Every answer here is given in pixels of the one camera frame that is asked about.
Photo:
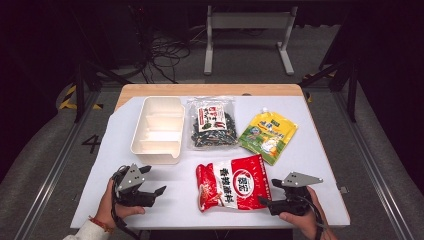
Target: sleeve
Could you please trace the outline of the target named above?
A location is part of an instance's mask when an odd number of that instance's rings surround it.
[[[77,234],[66,236],[63,240],[107,240],[109,237],[110,233],[87,220]]]

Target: metal frame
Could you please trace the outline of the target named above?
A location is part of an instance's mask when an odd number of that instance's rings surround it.
[[[290,12],[212,12],[212,6],[208,6],[207,15],[207,46],[205,56],[204,74],[212,74],[213,58],[213,29],[231,29],[231,28],[256,28],[256,29],[284,29],[284,39],[277,42],[277,48],[283,61],[287,75],[293,75],[294,70],[287,54],[287,45],[289,42],[291,30],[293,29],[296,18],[297,7],[292,7]]]

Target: white table surface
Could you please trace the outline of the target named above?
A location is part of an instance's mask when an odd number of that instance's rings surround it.
[[[122,165],[140,160],[131,150],[131,142],[145,97],[135,97],[120,107],[109,119],[106,133],[86,186],[75,212],[71,228],[80,228],[88,215],[94,216],[108,179]],[[187,99],[180,97],[186,107]],[[336,186],[331,166],[316,131],[313,119],[303,96],[235,96],[235,122],[238,136],[263,107],[278,112],[297,123],[299,128],[274,166],[265,163],[273,200],[281,200],[284,191],[272,186],[271,179],[284,179],[290,172],[322,178],[323,183],[311,185],[316,191],[331,226],[350,225],[349,214]],[[293,228],[293,225],[271,216],[268,208],[243,211],[212,207],[201,213],[198,209],[198,188],[195,169],[199,164],[226,161],[253,155],[238,147],[225,151],[193,151],[187,148],[189,120],[186,117],[181,159],[175,165],[152,165],[144,174],[146,182],[140,191],[153,192],[167,186],[164,194],[156,198],[145,215],[125,219],[136,229],[237,229],[237,228]]]

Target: table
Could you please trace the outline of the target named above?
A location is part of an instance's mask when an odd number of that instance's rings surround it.
[[[145,96],[180,96],[185,104],[190,96],[231,95],[235,99],[236,130],[241,134],[254,115],[263,107],[276,111],[299,125],[295,136],[283,151],[279,161],[266,164],[268,180],[284,179],[291,171],[324,179],[314,185],[321,205],[331,226],[350,224],[349,214],[336,186],[331,166],[322,147],[301,88],[295,84],[134,84],[123,87],[111,115],[102,144],[91,170],[71,228],[80,228],[87,215],[97,210],[98,199],[104,188],[99,183],[121,166],[140,160],[131,153],[130,144]],[[195,167],[215,161],[251,156],[248,150],[236,148],[226,151],[193,151],[187,148],[183,134],[180,162],[175,165],[153,165],[146,174],[142,191],[154,191],[167,186],[164,194],[156,199],[152,208],[143,216],[131,216],[125,221],[135,229],[275,229],[293,228],[289,223],[271,216],[268,209],[240,211],[213,207],[201,213],[197,206]],[[283,191],[271,186],[274,200],[282,199]]]

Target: wooden table edge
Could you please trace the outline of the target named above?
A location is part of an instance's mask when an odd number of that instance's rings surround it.
[[[297,84],[127,84],[115,111],[136,96],[303,96]]]

